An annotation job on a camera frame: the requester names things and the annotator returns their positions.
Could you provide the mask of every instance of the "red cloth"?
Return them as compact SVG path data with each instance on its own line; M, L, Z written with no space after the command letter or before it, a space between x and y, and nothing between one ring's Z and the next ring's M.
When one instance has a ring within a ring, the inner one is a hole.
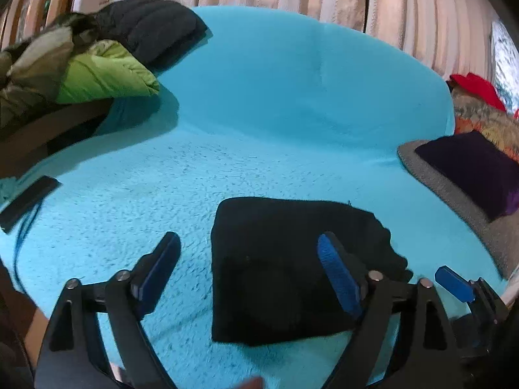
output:
M451 79L454 80L463 89L478 95L482 100L497 108L499 111L507 112L507 109L505 108L503 102L499 99L499 96L497 96L496 90L492 84L483 79L481 76L475 75L474 73L469 73L466 75L466 77L462 75L451 75Z

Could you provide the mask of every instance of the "purple cloth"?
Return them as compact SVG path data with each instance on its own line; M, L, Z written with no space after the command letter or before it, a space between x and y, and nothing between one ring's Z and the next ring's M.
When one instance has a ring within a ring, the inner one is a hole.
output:
M519 164L480 132L441 137L415 152L460 187L490 221L519 208Z

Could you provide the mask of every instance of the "folded black garment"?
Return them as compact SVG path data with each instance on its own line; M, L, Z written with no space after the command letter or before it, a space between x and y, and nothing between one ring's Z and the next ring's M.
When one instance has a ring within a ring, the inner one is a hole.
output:
M415 152L457 185L490 221L519 207L519 164L480 132L430 141Z
M257 346L353 328L318 258L325 231L368 270L402 282L413 276L371 212L336 202L230 198L211 231L213 341Z
M95 15L100 39L119 41L149 68L173 64L205 35L195 12L172 0L121 0Z

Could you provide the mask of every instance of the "lime green fabric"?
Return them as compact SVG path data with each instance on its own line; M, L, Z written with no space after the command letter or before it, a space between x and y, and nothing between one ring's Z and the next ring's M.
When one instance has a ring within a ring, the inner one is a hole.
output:
M72 57L56 99L80 103L159 92L157 78L117 41L103 40Z

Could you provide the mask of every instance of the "plush blue fabric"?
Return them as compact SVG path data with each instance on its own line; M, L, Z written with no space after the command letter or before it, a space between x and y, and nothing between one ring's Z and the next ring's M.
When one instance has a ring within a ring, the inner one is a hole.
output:
M297 14L197 12L213 36L160 75L159 96L116 101L100 131L148 120L67 148L24 177L23 185L41 174L63 183L19 260L46 315L67 279L105 280L176 231L181 259L143 326L178 387L230 387L261 374L269 388L319 388L349 334L258 348L211 342L210 231L219 202L234 196L351 201L391 230L414 280L449 265L504 288L477 237L396 157L401 143L453 132L439 76L381 41ZM15 235L0 235L8 267ZM450 316L465 312L438 291ZM117 359L113 341L106 346Z

